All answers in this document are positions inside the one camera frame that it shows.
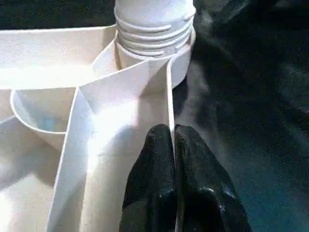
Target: white plastic tray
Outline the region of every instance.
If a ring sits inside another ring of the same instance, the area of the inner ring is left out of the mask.
[[[115,26],[0,32],[0,231],[118,231],[147,131],[173,131],[194,40],[153,59]]]

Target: plastic partition wall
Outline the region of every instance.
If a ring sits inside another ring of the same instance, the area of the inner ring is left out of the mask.
[[[118,26],[0,31],[0,231],[118,231],[147,131],[173,131],[195,41],[192,2],[130,2]]]

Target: white plastic divider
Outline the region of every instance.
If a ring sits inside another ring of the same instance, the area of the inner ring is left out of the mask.
[[[76,87],[93,81],[92,63],[115,39],[115,33],[115,25],[2,30],[0,88]]]
[[[0,231],[44,231],[60,153],[14,116],[0,131]]]
[[[13,90],[15,116],[47,143],[61,150],[75,88]]]

